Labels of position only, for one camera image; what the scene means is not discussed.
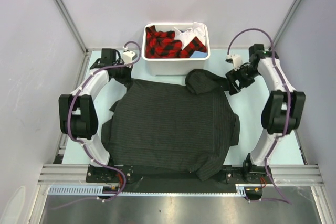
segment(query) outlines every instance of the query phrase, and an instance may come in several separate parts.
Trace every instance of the red and black plaid fabric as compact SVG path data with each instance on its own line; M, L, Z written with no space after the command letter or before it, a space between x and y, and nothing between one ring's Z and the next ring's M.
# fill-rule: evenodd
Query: red and black plaid fabric
M174 31L156 31L146 28L146 58L189 58L194 51L206 52L206 47L195 37L183 50L182 42L175 40Z

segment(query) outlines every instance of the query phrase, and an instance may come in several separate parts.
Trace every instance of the white vent strip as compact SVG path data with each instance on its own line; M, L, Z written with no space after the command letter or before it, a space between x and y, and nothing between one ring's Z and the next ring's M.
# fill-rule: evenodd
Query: white vent strip
M170 196L170 197L245 197L245 190L242 186L236 187L236 193L207 193L207 194L175 194L175 193L121 193L122 196ZM49 195L83 195L83 196L110 196L114 194L103 194L103 186L51 186Z

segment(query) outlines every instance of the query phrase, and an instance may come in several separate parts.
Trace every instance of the light blue tabletop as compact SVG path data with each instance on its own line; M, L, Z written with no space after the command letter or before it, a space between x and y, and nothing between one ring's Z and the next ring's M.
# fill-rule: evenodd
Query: light blue tabletop
M243 62L248 61L248 50L232 50L232 53L241 55ZM92 65L97 58L100 58L100 56L101 51L93 51L89 66ZM225 58L225 50L211 50L211 56L206 62L205 69L219 76L225 76L225 73L233 68L233 65L225 62ZM185 78L184 76L152 76L149 74L146 62L143 59L140 59L140 61L134 65L132 77L180 85L184 85ZM102 124L112 117L112 112L109 111L109 109L115 101L123 97L125 92L126 89L123 85L111 80L96 97L94 105L99 119L99 135ZM239 94L231 97L227 93L233 111L239 115L240 137L239 144L230 147L224 162L225 165L241 165L247 154L256 146L263 130L260 117L268 96L269 91L261 76L257 77L255 83L243 89ZM89 161L89 158L80 145L68 139L62 163L89 164ZM294 132L283 138L273 154L271 164L303 164Z

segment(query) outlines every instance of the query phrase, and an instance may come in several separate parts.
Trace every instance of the white bin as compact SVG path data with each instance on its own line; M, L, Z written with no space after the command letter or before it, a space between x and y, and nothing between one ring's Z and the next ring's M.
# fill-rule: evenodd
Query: white bin
M150 73L154 76L186 75L193 69L203 69L205 61L210 57L210 44L208 30L205 25L205 46L207 56L205 58L174 58L174 59L150 59L145 57L146 53L146 27L155 25L157 31L171 31L174 27L179 30L187 30L193 23L151 23L145 26L142 40L142 58L147 62Z

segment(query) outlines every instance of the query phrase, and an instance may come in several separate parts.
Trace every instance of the black cloth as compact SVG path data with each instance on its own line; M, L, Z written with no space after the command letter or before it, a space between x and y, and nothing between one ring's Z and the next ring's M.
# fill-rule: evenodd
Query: black cloth
M102 128L114 163L196 172L206 180L219 172L239 140L239 117L226 98L228 81L195 69L185 86L132 80Z

